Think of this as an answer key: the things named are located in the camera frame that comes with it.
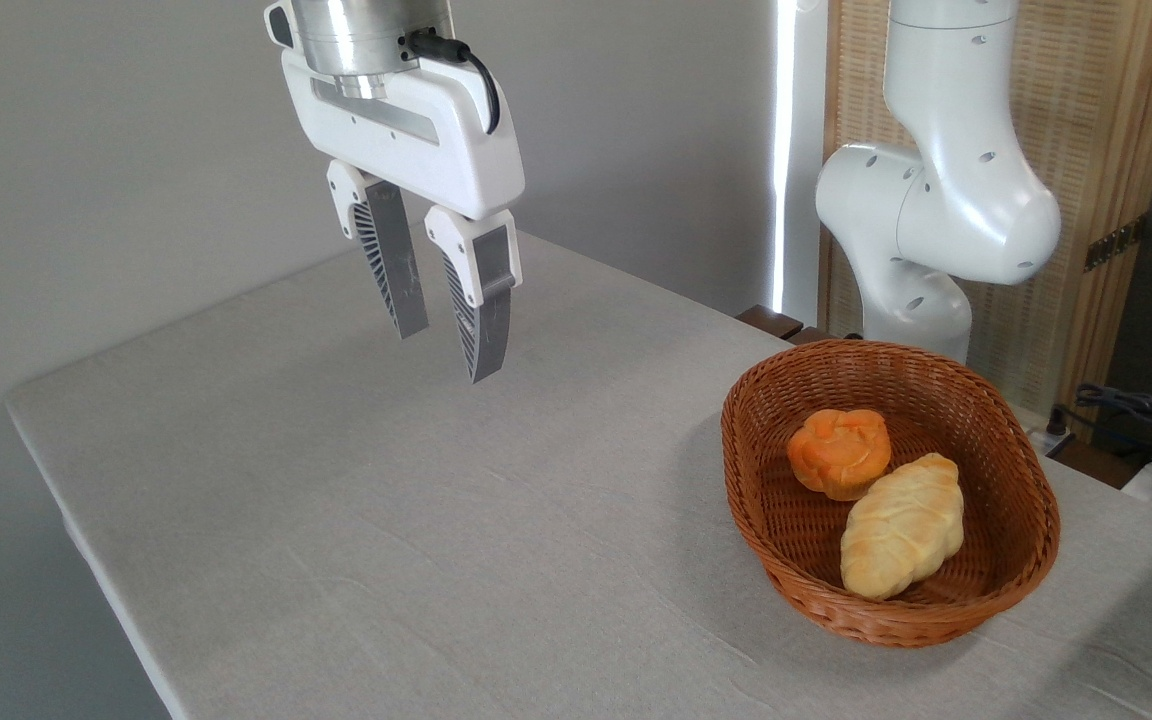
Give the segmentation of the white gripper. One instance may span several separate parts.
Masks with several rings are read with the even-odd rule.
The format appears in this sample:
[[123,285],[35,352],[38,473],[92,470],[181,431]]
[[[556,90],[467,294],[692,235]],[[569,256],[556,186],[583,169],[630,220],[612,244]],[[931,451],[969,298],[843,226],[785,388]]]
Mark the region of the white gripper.
[[505,92],[454,36],[450,5],[275,1],[264,18],[303,132],[334,158],[338,225],[361,242],[399,338],[429,328],[403,188],[435,204],[425,228],[442,251],[468,378],[494,374],[522,279],[506,209],[524,168]]

